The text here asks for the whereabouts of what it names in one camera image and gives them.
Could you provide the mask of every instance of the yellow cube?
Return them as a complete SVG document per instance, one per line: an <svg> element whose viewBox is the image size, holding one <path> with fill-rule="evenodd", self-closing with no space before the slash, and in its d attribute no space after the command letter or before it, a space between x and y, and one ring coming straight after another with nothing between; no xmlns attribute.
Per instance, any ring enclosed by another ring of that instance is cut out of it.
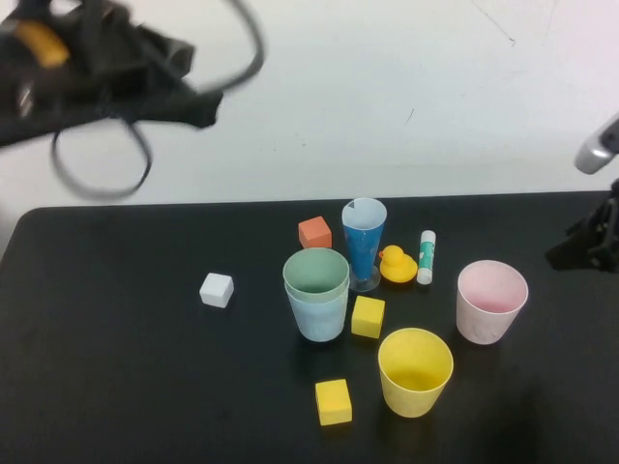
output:
<svg viewBox="0 0 619 464"><path fill-rule="evenodd" d="M352 311L352 333L378 338L383 326L385 302L375 298L357 297Z"/></svg>
<svg viewBox="0 0 619 464"><path fill-rule="evenodd" d="M352 421L352 405L345 379L316 384L316 404L320 425Z"/></svg>

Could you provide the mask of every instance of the plastic cup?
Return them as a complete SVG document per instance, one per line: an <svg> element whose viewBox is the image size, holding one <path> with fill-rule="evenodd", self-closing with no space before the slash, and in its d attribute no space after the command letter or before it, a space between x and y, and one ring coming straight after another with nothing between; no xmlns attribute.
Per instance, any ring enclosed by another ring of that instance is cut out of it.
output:
<svg viewBox="0 0 619 464"><path fill-rule="evenodd" d="M380 345L378 366L387 406L404 418L418 418L432 409L452 377L454 358L434 333L401 329Z"/></svg>
<svg viewBox="0 0 619 464"><path fill-rule="evenodd" d="M351 290L368 292L380 282L380 273L374 261L386 218L387 208L373 198L352 200L341 211L351 262Z"/></svg>
<svg viewBox="0 0 619 464"><path fill-rule="evenodd" d="M285 285L292 307L294 319L299 332L310 341L324 342L336 338L344 329L348 288L342 288L340 294L327 303L309 303L297 300Z"/></svg>
<svg viewBox="0 0 619 464"><path fill-rule="evenodd" d="M526 280L512 266L499 261L469 264L457 278L457 329L473 343L494 343L528 298Z"/></svg>
<svg viewBox="0 0 619 464"><path fill-rule="evenodd" d="M327 303L348 289L348 262L330 248L307 248L294 253L283 265L286 291L308 303Z"/></svg>
<svg viewBox="0 0 619 464"><path fill-rule="evenodd" d="M329 341L344 328L349 267L330 248L308 248L283 266L283 280L301 334L311 341Z"/></svg>

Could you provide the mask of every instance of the stacked cups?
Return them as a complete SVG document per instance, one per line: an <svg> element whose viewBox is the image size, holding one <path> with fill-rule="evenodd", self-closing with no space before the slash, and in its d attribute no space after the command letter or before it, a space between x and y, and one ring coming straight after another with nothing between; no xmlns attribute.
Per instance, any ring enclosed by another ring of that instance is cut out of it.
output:
<svg viewBox="0 0 619 464"><path fill-rule="evenodd" d="M333 340L344 328L349 267L330 248L308 248L283 266L283 281L301 334L311 341Z"/></svg>

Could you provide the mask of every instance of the blue cup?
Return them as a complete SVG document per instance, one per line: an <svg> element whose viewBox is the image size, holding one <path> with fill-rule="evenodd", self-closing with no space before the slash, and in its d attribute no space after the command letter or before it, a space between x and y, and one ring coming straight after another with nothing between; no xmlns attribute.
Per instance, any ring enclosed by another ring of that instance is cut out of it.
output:
<svg viewBox="0 0 619 464"><path fill-rule="evenodd" d="M356 292L372 290L380 282L374 266L387 208L373 198L352 200L341 211L341 222L350 256L350 288Z"/></svg>

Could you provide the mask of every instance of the white glue stick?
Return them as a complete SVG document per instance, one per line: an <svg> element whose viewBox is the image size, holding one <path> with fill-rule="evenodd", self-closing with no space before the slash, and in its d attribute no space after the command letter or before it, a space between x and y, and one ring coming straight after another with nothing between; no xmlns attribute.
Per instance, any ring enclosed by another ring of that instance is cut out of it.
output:
<svg viewBox="0 0 619 464"><path fill-rule="evenodd" d="M431 230L425 230L422 233L422 242L419 246L419 272L417 272L417 281L422 285L432 283L435 245L436 234Z"/></svg>

